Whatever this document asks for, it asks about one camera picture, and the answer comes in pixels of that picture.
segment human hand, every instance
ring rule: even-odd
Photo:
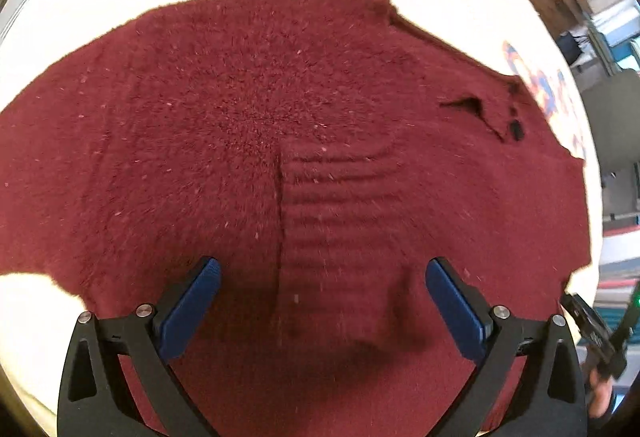
[[[602,417],[611,402],[613,395],[613,378],[603,379],[597,369],[589,373],[589,384],[593,392],[593,398],[589,403],[589,417],[597,419]]]

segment maroon sweater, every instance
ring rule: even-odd
[[[174,369],[227,437],[424,435],[472,369],[427,261],[539,319],[590,261],[582,161],[520,80],[389,0],[150,11],[2,112],[0,182],[0,272],[100,317],[220,260]]]

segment metal screw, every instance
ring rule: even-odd
[[[558,327],[564,327],[566,325],[566,320],[564,319],[564,316],[561,316],[560,314],[554,314],[551,319],[554,321],[554,323]]]
[[[91,319],[91,316],[92,316],[91,312],[84,311],[82,314],[78,316],[78,323],[82,323],[82,324],[87,323]]]
[[[504,305],[496,305],[494,307],[494,314],[495,314],[495,316],[497,318],[500,318],[501,320],[505,320],[509,316],[511,316],[511,313],[509,312],[509,309],[507,307],[505,307]]]
[[[136,309],[136,316],[138,318],[146,318],[154,311],[153,306],[148,303],[143,303],[140,307]]]

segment printed design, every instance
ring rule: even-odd
[[[509,42],[504,42],[502,48],[511,70],[524,81],[558,142],[574,157],[584,159],[584,136],[562,70],[548,76],[537,67],[526,64]]]

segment blue gripper pad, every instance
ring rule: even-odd
[[[468,287],[457,276],[455,279],[460,287]],[[425,282],[460,354],[478,365],[486,354],[485,341],[489,336],[487,327],[480,321],[465,299],[464,293],[438,259],[434,258],[427,264]]]
[[[163,295],[165,304],[175,305],[168,312],[162,299],[158,302],[159,327],[156,330],[156,348],[164,362],[180,356],[195,334],[198,325],[215,298],[222,279],[220,264],[214,258],[200,260],[200,269],[185,282]]]

